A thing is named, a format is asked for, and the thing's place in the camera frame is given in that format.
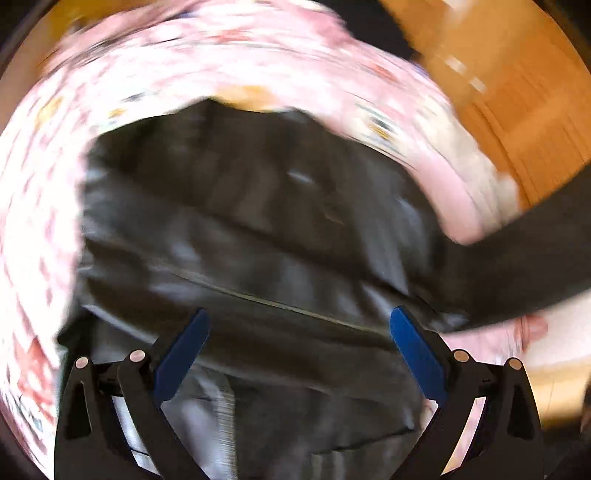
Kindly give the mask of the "pink patterned bed quilt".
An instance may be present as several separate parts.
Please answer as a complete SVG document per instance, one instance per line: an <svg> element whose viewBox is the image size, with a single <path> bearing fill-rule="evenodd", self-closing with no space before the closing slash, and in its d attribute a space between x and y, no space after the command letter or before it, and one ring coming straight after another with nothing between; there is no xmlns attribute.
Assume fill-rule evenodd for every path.
<svg viewBox="0 0 591 480"><path fill-rule="evenodd" d="M214 98L301 110L405 166L445 233L473 242L520 212L518 187L418 65L353 38L314 1L153 1L45 40L1 113L1 415L53 473L56 336L80 249L77 189L100 134Z"/></svg>

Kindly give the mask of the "black leather jacket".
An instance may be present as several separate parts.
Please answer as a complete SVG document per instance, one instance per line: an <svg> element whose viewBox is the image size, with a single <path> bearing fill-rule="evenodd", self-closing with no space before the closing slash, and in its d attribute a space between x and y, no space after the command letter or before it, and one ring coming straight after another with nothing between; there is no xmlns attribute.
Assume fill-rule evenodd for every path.
<svg viewBox="0 0 591 480"><path fill-rule="evenodd" d="M454 332L590 286L590 172L480 241L455 242L406 169L301 112L207 100L98 136L58 341L116 361L198 309L211 336L166 411L211 477L386 479L423 398L394 307Z"/></svg>

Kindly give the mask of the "wooden wardrobe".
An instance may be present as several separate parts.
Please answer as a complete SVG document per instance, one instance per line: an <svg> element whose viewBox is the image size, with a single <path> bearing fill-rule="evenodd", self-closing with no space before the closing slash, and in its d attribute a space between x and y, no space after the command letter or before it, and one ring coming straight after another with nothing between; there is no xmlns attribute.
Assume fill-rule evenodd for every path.
<svg viewBox="0 0 591 480"><path fill-rule="evenodd" d="M590 161L587 1L387 1L420 64L531 207Z"/></svg>

